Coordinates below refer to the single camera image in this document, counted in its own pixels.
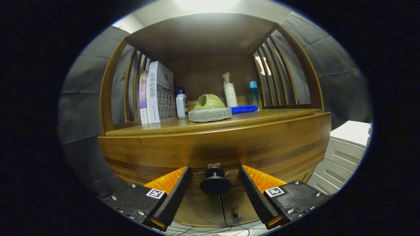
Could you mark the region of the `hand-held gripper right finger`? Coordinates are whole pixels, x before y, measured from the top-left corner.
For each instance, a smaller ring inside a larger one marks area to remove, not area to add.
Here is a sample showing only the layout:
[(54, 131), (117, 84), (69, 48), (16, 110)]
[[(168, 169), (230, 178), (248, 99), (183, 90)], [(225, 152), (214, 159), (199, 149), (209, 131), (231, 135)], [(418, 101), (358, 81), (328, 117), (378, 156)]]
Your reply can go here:
[(256, 214), (268, 230), (296, 221), (330, 200), (330, 196), (300, 180), (279, 178), (240, 166), (240, 180)]

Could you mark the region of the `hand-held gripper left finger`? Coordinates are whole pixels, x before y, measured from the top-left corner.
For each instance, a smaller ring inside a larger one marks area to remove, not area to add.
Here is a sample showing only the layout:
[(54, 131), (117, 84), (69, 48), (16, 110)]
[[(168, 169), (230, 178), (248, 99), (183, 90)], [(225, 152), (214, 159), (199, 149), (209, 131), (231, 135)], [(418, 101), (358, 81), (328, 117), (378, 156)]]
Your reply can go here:
[(144, 185), (132, 183), (105, 198), (104, 203), (138, 224), (165, 232), (190, 180), (190, 168), (185, 166)]

